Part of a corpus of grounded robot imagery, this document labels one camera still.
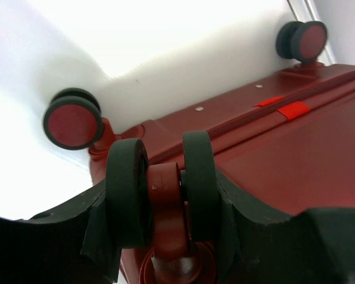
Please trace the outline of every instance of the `swivel caster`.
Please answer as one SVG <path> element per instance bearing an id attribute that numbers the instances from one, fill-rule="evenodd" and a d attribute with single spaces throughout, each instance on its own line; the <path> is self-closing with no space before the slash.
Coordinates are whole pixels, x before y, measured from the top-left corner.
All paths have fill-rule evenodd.
<path id="1" fill-rule="evenodd" d="M 43 128 L 47 138 L 63 149 L 90 147 L 103 131 L 98 101 L 82 89 L 65 89 L 51 100 Z"/>
<path id="2" fill-rule="evenodd" d="M 276 51 L 281 58 L 302 63 L 315 62 L 327 41 L 327 28 L 319 21 L 292 21 L 285 24 L 276 39 Z"/>
<path id="3" fill-rule="evenodd" d="M 181 191 L 187 191 L 180 194 L 182 200 L 183 196 L 188 200 L 192 240 L 213 240 L 218 231 L 219 196 L 208 133 L 184 133 L 183 148 L 186 170 L 177 174 L 180 179 L 177 186 Z M 159 165 L 149 167 L 140 139 L 116 141 L 108 153 L 106 202 L 109 218 L 116 223 L 116 230 L 121 232 L 116 234 L 116 242 L 124 249 L 143 247 L 151 242 L 152 216 L 147 187 L 150 186 L 150 175 L 162 179 L 157 167 Z"/>

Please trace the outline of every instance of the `white backdrop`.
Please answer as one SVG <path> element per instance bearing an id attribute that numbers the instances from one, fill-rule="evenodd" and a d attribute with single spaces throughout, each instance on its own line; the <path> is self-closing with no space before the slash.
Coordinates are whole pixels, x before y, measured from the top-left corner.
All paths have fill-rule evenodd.
<path id="1" fill-rule="evenodd" d="M 339 63 L 355 64 L 355 0 L 311 0 L 331 34 L 334 57 Z"/>
<path id="2" fill-rule="evenodd" d="M 0 1 L 0 216 L 29 218 L 90 187 L 86 151 L 48 142 L 50 98 L 76 86 L 116 132 L 292 64 L 285 0 Z"/>

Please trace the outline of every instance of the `zipper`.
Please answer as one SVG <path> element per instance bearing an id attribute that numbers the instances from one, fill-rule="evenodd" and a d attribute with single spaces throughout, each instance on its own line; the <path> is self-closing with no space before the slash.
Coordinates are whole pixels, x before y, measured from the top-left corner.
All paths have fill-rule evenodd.
<path id="1" fill-rule="evenodd" d="M 329 112 L 334 108 L 339 108 L 343 104 L 346 104 L 354 99 L 355 99 L 355 91 L 350 92 L 344 96 L 339 96 L 338 98 L 329 100 L 326 104 L 321 104 L 321 105 L 318 104 L 316 106 L 312 106 L 311 111 L 308 112 L 307 114 L 308 114 L 308 116 L 310 116 L 310 114 L 312 114 L 316 117 L 320 117 L 322 114 Z M 310 123 L 314 122 L 315 118 L 312 120 L 309 118 L 309 121 L 310 121 Z M 247 137 L 246 139 L 242 139 L 242 140 L 234 139 L 233 141 L 231 141 L 227 144 L 227 147 L 218 147 L 216 155 L 215 155 L 216 163 L 218 163 L 218 164 L 224 163 L 224 162 L 231 160 L 239 155 L 242 155 L 246 151 L 254 149 L 262 144 L 268 143 L 268 141 L 274 139 L 273 138 L 274 134 L 271 133 L 271 136 L 268 139 L 264 139 L 262 141 L 261 140 L 254 141 L 251 144 L 247 145 L 248 141 L 253 140 L 253 139 L 258 139 L 258 137 L 263 136 L 270 131 L 277 130 L 278 128 L 280 128 L 280 126 L 282 126 L 283 124 L 286 124 L 287 122 L 289 122 L 288 119 L 286 119 L 284 121 L 277 122 L 275 125 L 273 125 L 269 128 L 265 128 L 264 130 L 260 131 L 259 133 L 255 134 L 255 135 L 251 135 L 251 136 Z M 301 127 L 302 125 L 303 125 L 302 123 L 301 124 L 297 123 L 297 124 L 295 124 L 295 127 L 291 128 L 290 130 L 286 130 L 285 133 L 287 133 L 288 131 L 290 132 L 294 129 L 297 129 L 297 128 Z"/>
<path id="2" fill-rule="evenodd" d="M 243 129 L 238 128 L 232 130 L 232 132 L 226 133 L 225 135 L 219 136 L 213 141 L 212 144 L 216 158 L 221 159 L 220 156 L 222 156 L 222 154 L 225 156 L 229 156 L 227 153 L 228 149 L 235 148 L 237 145 L 249 139 L 252 139 L 258 135 L 266 133 L 267 131 L 270 131 L 286 122 L 289 122 L 290 120 L 294 120 L 302 115 L 309 114 L 311 111 L 315 111 L 318 108 L 325 107 L 334 102 L 344 103 L 344 98 L 348 96 L 355 98 L 355 88 L 350 88 L 349 86 L 344 85 L 338 91 L 332 92 L 332 90 L 330 90 L 316 97 L 308 98 L 302 102 L 300 101 L 293 102 L 289 105 L 277 109 L 275 112 L 265 117 L 261 117 L 257 120 L 254 120 L 253 122 L 250 123 L 250 124 L 255 124 L 255 126 L 251 127 L 251 129 L 253 130 L 250 135 L 245 135 L 244 133 L 245 128 Z M 297 109 L 297 106 L 299 106 L 298 108 L 299 110 L 301 108 L 300 106 L 304 106 L 303 109 L 301 108 L 301 110 L 303 111 L 296 112 L 295 113 L 296 116 L 290 117 L 289 115 L 287 115 L 289 114 L 289 111 L 287 113 L 285 110 L 294 109 L 294 108 Z"/>
<path id="3" fill-rule="evenodd" d="M 296 102 L 296 101 L 302 101 L 304 99 L 308 99 L 308 98 L 315 96 L 319 93 L 323 93 L 325 91 L 329 91 L 329 90 L 334 89 L 336 87 L 345 85 L 346 83 L 349 83 L 352 80 L 355 80 L 355 70 L 348 72 L 346 74 L 343 74 L 339 77 L 332 78 L 332 79 L 325 81 L 323 83 L 320 83 L 316 87 L 313 87 L 311 89 L 302 90 L 296 94 L 282 98 L 272 104 L 266 105 L 261 108 L 257 108 L 254 111 L 250 111 L 250 112 L 247 112 L 243 115 L 235 117 L 229 121 L 226 121 L 220 125 L 217 125 L 215 127 L 208 129 L 207 132 L 208 132 L 210 138 L 214 139 L 215 137 L 218 137 L 224 133 L 227 133 L 227 132 L 234 130 L 238 127 L 246 125 L 246 124 L 248 124 L 260 117 L 269 115 L 269 114 L 273 113 L 274 111 L 276 111 L 277 109 L 284 107 L 285 105 L 289 105 L 289 104 Z M 162 162 L 163 160 L 166 160 L 172 156 L 176 156 L 182 152 L 183 152 L 183 142 L 179 142 L 179 143 L 175 144 L 174 146 L 171 146 L 168 149 L 161 151 L 160 153 L 155 154 L 154 156 L 149 157 L 149 163 L 150 164 L 158 164 L 158 163 Z"/>

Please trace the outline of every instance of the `red zipper tab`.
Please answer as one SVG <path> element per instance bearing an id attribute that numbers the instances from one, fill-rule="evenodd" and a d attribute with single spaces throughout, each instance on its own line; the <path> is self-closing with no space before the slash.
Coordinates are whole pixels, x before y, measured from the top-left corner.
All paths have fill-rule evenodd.
<path id="1" fill-rule="evenodd" d="M 283 106 L 277 109 L 282 115 L 284 115 L 287 120 L 294 120 L 303 114 L 310 111 L 310 107 L 305 105 L 303 102 L 293 102 L 289 105 Z"/>

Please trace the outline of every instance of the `hard-shell luggage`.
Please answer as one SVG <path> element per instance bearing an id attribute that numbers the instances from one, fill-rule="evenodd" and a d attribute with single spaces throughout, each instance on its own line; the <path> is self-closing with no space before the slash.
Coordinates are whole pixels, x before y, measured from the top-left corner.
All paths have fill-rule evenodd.
<path id="1" fill-rule="evenodd" d="M 282 213 L 275 220 L 274 214 L 266 213 L 265 224 L 309 208 L 355 208 L 355 66 L 317 62 L 326 37 L 322 23 L 290 22 L 277 37 L 277 52 L 301 63 L 121 134 L 101 118 L 91 94 L 64 90 L 45 114 L 46 134 L 66 149 L 89 146 L 92 180 L 97 184 L 105 178 L 108 151 L 115 141 L 140 138 L 150 165 L 176 162 L 184 170 L 183 134 L 206 131 L 217 181 L 247 193 L 242 202 L 249 212 L 263 215 L 259 210 L 274 208 Z M 74 132 L 73 123 L 58 124 L 67 116 L 56 113 L 72 105 L 87 121 L 80 132 Z M 85 110 L 90 117 L 82 114 Z M 71 138 L 71 133 L 79 133 L 78 138 Z M 122 270 L 129 284 L 146 283 L 140 279 L 150 250 L 122 250 Z"/>

